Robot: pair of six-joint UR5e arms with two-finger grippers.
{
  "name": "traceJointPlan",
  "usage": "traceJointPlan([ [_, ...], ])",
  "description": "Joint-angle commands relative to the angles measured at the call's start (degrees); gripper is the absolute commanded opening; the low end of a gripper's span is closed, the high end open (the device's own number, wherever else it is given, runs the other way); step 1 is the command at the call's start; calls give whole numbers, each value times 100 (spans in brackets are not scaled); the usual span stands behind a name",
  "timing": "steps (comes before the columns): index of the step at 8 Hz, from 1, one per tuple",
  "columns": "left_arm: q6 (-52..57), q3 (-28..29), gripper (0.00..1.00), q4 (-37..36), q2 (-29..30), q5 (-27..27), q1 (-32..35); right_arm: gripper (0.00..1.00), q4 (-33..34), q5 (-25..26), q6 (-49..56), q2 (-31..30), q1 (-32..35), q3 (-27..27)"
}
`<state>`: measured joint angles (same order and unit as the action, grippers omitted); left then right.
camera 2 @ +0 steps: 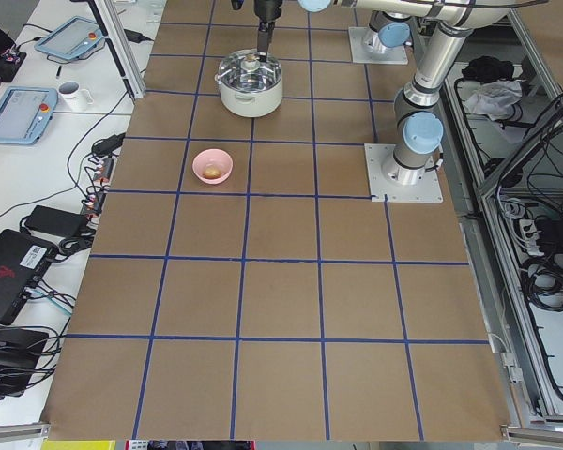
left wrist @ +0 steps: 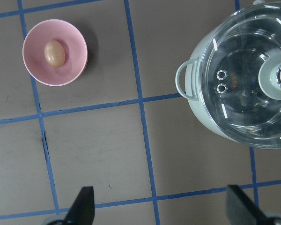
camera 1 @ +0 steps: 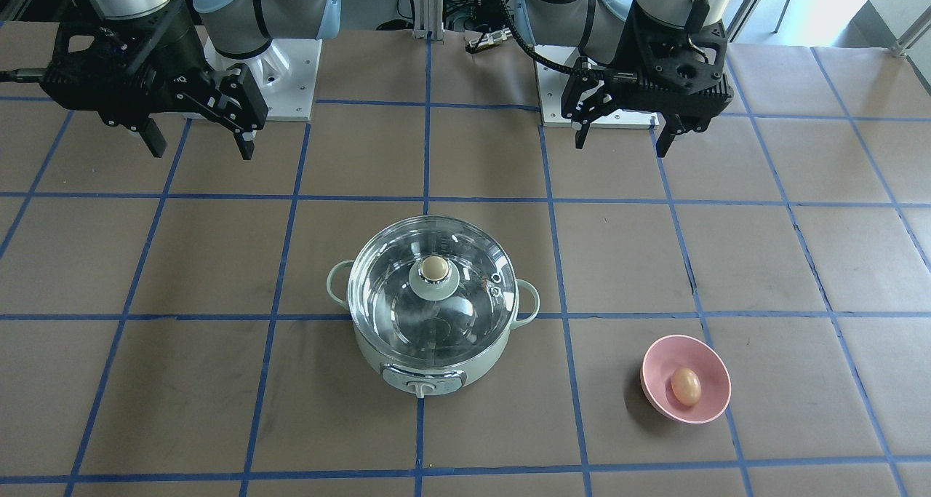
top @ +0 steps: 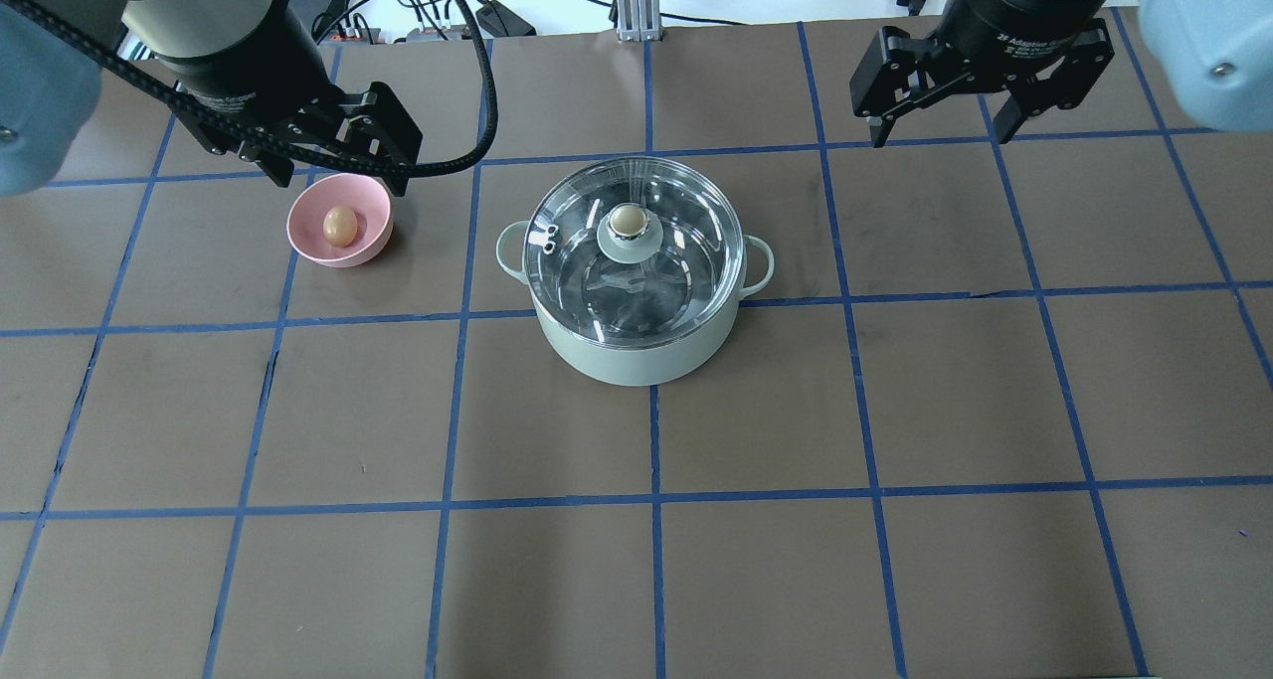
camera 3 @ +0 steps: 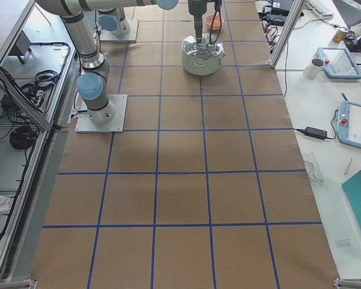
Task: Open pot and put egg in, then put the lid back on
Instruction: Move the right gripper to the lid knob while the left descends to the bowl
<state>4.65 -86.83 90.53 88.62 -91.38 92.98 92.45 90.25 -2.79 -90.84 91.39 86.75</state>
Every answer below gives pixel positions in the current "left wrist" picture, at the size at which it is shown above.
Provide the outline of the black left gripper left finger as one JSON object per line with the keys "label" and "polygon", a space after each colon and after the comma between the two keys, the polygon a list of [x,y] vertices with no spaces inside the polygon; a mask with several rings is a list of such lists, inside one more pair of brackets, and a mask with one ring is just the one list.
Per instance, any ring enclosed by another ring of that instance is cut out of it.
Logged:
{"label": "black left gripper left finger", "polygon": [[65,225],[91,225],[95,217],[94,188],[82,187],[69,212]]}

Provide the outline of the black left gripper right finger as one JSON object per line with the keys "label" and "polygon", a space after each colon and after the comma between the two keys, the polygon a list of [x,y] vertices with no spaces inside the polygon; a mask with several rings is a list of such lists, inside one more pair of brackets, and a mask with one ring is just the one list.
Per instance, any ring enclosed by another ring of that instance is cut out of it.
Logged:
{"label": "black left gripper right finger", "polygon": [[226,216],[231,225],[266,225],[268,220],[238,185],[227,185]]}

